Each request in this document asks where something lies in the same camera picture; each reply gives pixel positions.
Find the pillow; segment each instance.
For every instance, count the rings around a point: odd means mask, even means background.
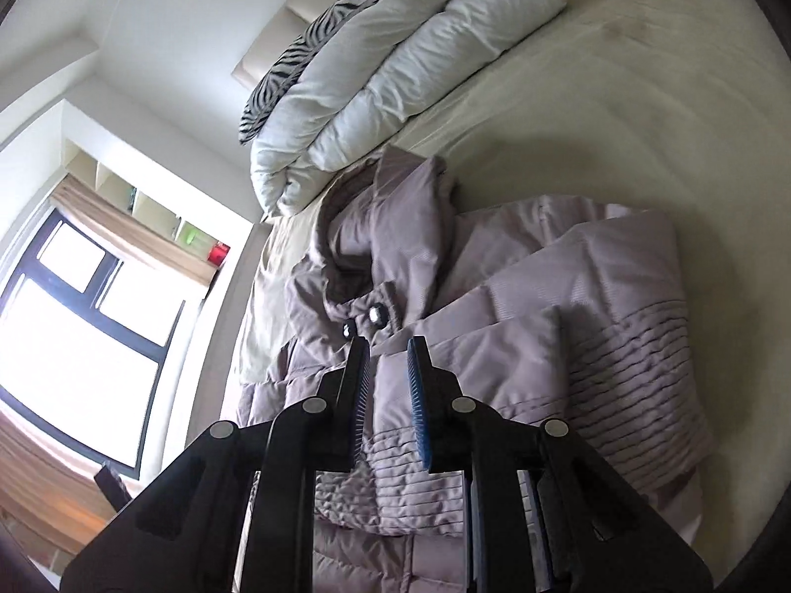
[[[338,0],[319,15],[253,89],[239,123],[239,142],[246,144],[256,137],[274,106],[291,86],[322,46],[359,11],[373,6],[379,0]]]

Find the curtain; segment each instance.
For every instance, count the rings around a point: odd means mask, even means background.
[[[66,218],[122,261],[132,259],[169,274],[190,297],[206,295],[217,267],[118,210],[70,173],[54,189],[50,200]]]
[[[0,506],[62,551],[79,552],[115,514],[93,481],[99,469],[0,402]]]

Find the red object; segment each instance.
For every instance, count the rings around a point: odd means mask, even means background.
[[[217,241],[215,246],[211,248],[211,252],[209,252],[209,263],[212,265],[216,265],[219,267],[222,265],[222,262],[225,260],[225,257],[228,256],[228,252],[231,250],[230,246],[225,245],[225,243],[220,243]]]

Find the duvet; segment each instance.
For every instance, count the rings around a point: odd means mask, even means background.
[[[558,15],[566,0],[379,0],[327,42],[252,141],[266,215],[302,211],[336,172]]]

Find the shelf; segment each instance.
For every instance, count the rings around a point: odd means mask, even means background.
[[[120,176],[112,173],[109,169],[104,169],[106,171],[103,171],[101,176],[104,181],[96,188],[96,193],[110,203],[110,205],[124,213],[128,213],[129,199],[132,197],[132,185]]]
[[[137,190],[134,197],[132,216],[143,223],[145,227],[153,229],[168,240],[173,239],[173,231],[179,224],[179,217],[176,214],[146,196],[140,189]]]
[[[68,138],[63,138],[61,144],[61,153],[60,153],[60,157],[61,157],[60,161],[63,165],[63,169],[66,169],[66,171],[68,171],[71,161],[74,160],[74,158],[79,156],[81,153],[84,153],[82,149],[80,149],[76,144],[74,144]]]
[[[193,253],[198,258],[206,260],[216,242],[215,238],[195,227],[192,223],[188,223],[186,220],[181,221],[176,234],[176,244],[179,247]]]
[[[91,158],[85,152],[78,152],[68,164],[66,164],[66,171],[76,177],[83,185],[88,186],[90,189],[96,189],[96,160]]]
[[[106,183],[111,176],[116,176],[114,173],[112,173],[112,169],[106,168],[102,163],[96,163],[96,180],[93,183],[93,188],[100,189],[101,186],[104,185],[104,183]]]
[[[176,228],[175,233],[173,234],[173,240],[178,243],[179,236],[181,232],[184,230],[184,226],[188,225],[187,221],[184,219],[183,216],[179,216],[179,226]]]

